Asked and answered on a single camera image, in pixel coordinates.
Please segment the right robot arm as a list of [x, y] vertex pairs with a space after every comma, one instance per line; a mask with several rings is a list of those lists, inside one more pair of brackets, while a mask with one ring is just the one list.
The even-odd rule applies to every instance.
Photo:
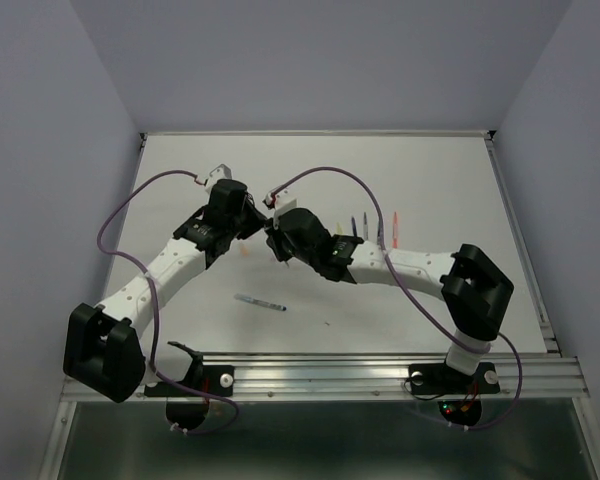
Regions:
[[482, 357], [497, 338], [514, 285], [477, 246], [452, 253], [385, 251], [357, 236], [332, 235], [305, 208], [275, 214], [265, 223], [276, 259], [295, 258], [333, 282], [395, 286], [445, 303], [455, 325], [440, 366], [443, 384], [462, 390], [476, 378]]

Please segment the green gel pen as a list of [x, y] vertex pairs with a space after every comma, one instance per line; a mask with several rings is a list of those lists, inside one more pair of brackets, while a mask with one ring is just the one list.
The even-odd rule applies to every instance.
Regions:
[[384, 236], [384, 222], [382, 220], [379, 220], [378, 225], [377, 225], [377, 235], [376, 235], [376, 240], [377, 240], [378, 244], [381, 243], [383, 236]]

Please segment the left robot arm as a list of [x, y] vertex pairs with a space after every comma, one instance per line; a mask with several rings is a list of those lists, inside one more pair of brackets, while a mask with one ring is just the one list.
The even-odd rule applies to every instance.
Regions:
[[69, 316], [63, 370], [69, 377], [121, 403], [142, 384], [157, 380], [147, 370], [156, 347], [145, 353], [141, 338], [155, 314], [189, 281], [208, 270], [236, 240], [264, 227], [248, 187], [220, 179], [209, 200], [180, 227], [148, 266], [95, 306], [82, 303]]

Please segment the orange highlighter pen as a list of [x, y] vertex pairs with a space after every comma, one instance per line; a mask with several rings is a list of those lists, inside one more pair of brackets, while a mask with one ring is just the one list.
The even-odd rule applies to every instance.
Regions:
[[393, 249], [399, 247], [399, 217], [396, 211], [392, 214], [391, 242]]

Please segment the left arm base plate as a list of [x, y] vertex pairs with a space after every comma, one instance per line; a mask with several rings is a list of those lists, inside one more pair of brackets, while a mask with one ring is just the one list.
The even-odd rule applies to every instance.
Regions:
[[147, 382], [144, 393], [156, 398], [191, 400], [191, 403], [166, 403], [165, 419], [170, 430], [193, 437], [232, 426], [240, 415], [240, 407], [232, 399], [235, 367], [230, 364], [206, 366], [202, 352], [177, 341], [167, 344], [187, 355], [187, 370], [178, 380], [158, 373], [158, 382], [153, 386]]

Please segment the purple pen white label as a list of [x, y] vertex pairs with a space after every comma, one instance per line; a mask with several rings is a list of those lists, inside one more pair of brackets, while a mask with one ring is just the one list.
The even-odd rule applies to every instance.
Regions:
[[363, 233], [363, 239], [365, 241], [369, 240], [369, 223], [368, 223], [368, 216], [367, 216], [366, 212], [363, 213], [362, 233]]

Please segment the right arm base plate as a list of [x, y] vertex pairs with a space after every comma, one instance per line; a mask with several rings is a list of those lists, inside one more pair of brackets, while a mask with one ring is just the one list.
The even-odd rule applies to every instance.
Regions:
[[501, 391], [495, 365], [481, 362], [466, 375], [445, 363], [421, 363], [408, 368], [404, 389], [416, 400], [435, 400], [443, 419], [452, 425], [476, 427], [482, 415], [481, 395]]

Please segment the blue clear pen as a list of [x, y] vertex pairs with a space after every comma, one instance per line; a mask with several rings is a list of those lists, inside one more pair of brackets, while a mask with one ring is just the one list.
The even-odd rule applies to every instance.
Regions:
[[235, 294], [234, 299], [237, 301], [243, 302], [243, 303], [251, 304], [254, 306], [258, 306], [258, 307], [266, 308], [266, 309], [270, 309], [270, 310], [275, 310], [275, 311], [280, 311], [280, 312], [284, 312], [287, 310], [287, 307], [284, 305], [264, 301], [264, 300], [253, 298], [253, 297], [247, 296], [247, 295]]

